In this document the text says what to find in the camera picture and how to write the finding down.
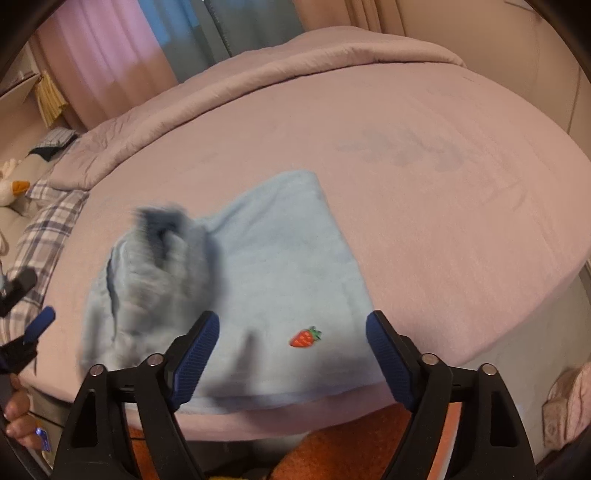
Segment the person's left hand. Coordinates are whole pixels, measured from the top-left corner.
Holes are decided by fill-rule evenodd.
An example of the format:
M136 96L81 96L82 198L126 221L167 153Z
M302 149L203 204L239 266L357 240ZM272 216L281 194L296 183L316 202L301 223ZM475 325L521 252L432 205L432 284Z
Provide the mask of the person's left hand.
M16 375L10 376L10 382L14 391L4 410L8 421L7 436L25 448L41 451L42 439L36 433L36 420L29 413L31 402L28 393Z

